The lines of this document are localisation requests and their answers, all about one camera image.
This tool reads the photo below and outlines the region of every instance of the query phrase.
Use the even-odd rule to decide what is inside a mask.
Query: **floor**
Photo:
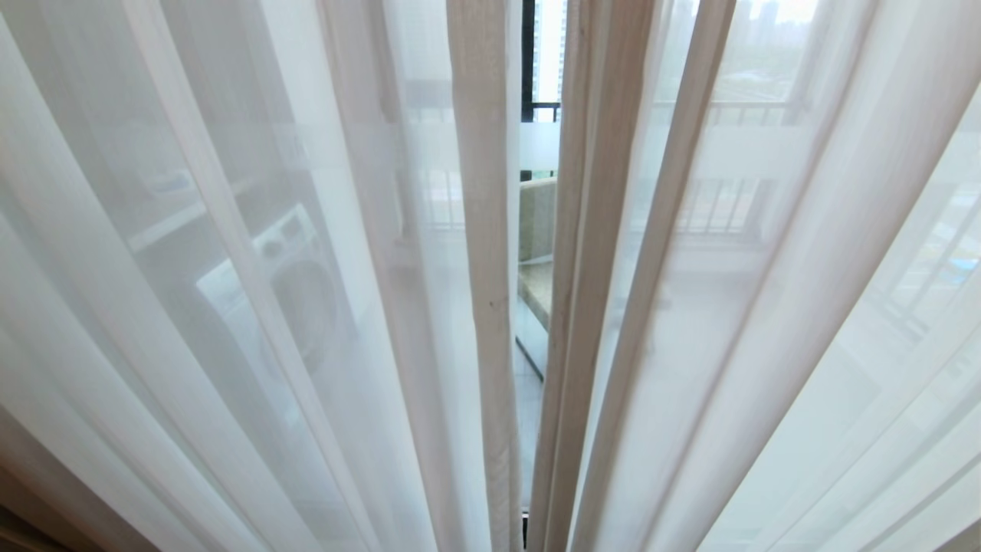
[[[518,443],[521,447],[521,506],[527,509],[531,503],[535,447],[542,414],[542,381],[517,347],[514,347],[512,365],[518,407]]]

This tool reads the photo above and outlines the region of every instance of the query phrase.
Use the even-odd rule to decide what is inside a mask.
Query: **tiled floor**
[[[518,407],[518,442],[521,447],[521,505],[528,508],[532,496],[535,447],[542,414],[542,381],[521,351],[514,347],[514,392]]]

